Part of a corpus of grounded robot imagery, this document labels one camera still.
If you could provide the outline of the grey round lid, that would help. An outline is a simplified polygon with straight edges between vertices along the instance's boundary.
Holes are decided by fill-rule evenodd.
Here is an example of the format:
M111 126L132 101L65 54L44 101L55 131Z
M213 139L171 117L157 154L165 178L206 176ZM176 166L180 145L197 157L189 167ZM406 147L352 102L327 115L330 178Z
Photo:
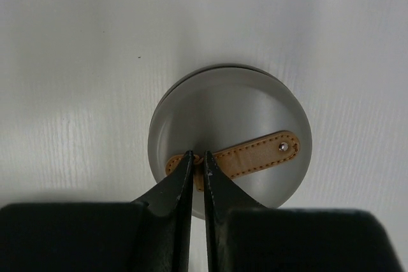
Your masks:
M250 67L197 70L159 102L149 129L148 157L157 181L193 153L192 214L204 218L204 156L267 208L285 203L304 179L312 154L308 118L278 79Z

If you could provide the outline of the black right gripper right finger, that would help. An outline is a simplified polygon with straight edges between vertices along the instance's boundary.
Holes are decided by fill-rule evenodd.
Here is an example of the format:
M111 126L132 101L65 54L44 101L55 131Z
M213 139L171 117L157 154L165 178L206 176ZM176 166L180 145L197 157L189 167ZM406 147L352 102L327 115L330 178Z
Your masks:
M224 174L211 152L203 167L209 271L273 271L263 235L274 210L257 202Z

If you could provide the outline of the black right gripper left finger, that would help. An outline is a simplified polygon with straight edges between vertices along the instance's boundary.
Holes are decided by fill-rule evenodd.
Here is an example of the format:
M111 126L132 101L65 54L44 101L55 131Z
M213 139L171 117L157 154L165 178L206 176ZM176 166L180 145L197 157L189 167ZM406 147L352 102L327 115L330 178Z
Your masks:
M130 271L187 271L194 155L187 151L169 176L132 203L140 210Z

